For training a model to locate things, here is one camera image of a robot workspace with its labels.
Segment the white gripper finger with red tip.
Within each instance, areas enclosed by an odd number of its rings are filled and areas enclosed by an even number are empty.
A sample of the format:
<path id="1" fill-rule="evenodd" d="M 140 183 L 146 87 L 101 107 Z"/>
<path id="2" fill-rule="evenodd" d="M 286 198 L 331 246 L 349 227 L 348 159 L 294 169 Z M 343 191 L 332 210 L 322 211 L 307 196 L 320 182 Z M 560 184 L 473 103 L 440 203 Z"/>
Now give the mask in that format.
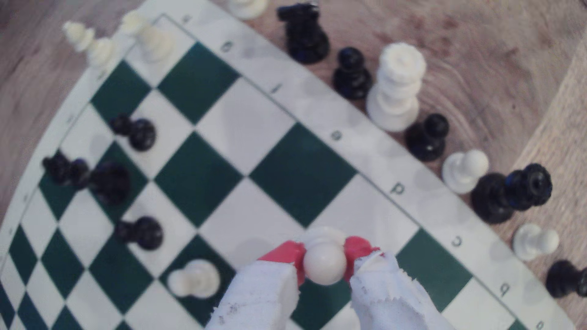
<path id="1" fill-rule="evenodd" d="M 285 329 L 305 281 L 303 243 L 286 241 L 241 268 L 205 329 Z"/>
<path id="2" fill-rule="evenodd" d="M 345 280 L 361 329 L 454 329 L 422 284 L 403 270 L 393 251 L 360 236 L 343 244 Z"/>

